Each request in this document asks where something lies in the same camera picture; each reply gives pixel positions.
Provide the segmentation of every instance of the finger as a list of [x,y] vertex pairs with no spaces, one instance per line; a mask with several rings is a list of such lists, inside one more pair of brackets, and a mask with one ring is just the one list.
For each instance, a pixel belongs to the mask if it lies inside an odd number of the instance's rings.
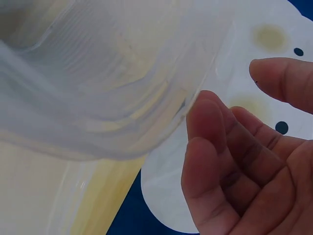
[[281,170],[253,200],[231,235],[269,234],[294,207],[295,188],[287,167]]
[[266,94],[313,114],[313,63],[270,58],[253,60],[249,70]]
[[[199,100],[210,99],[223,115],[227,146],[241,170],[260,186],[266,185],[285,165],[276,154],[262,146],[235,118],[230,109],[212,92],[202,92]],[[203,131],[200,123],[194,127]]]
[[234,162],[226,145],[223,116],[219,107],[210,100],[198,99],[187,118],[189,137],[210,141],[218,154],[220,184],[228,202],[243,214],[260,187],[245,176]]
[[181,187],[200,234],[225,235],[239,221],[220,187],[217,152],[208,140],[194,138],[189,142]]
[[305,141],[281,135],[242,107],[233,107],[231,111],[245,129],[283,161],[286,161],[288,156]]

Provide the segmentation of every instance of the stain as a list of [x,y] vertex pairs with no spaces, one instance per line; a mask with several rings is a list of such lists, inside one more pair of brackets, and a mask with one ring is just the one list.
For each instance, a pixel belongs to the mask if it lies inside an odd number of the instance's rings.
[[265,124],[271,120],[271,111],[268,104],[260,97],[252,94],[236,95],[230,99],[229,107],[239,106],[247,109]]
[[252,29],[254,44],[266,52],[284,52],[288,48],[288,37],[282,27],[263,24]]

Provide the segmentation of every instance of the blue background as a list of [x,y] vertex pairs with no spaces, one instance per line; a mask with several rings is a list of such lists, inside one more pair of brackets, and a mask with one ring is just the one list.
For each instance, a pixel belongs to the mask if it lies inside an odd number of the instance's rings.
[[[313,21],[313,0],[290,0],[302,15]],[[137,175],[107,235],[183,235],[165,227],[148,209]]]

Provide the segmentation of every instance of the translucent plastic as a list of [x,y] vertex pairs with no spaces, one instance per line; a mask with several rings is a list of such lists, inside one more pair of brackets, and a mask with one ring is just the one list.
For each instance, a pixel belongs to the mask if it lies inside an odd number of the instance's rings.
[[69,1],[32,46],[0,43],[0,139],[73,160],[149,152],[214,68],[232,5]]

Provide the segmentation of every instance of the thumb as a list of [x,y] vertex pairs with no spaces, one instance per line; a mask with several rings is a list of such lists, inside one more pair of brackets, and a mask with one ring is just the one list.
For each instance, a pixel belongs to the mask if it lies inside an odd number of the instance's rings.
[[253,60],[249,70],[266,94],[313,114],[313,63],[270,58]]

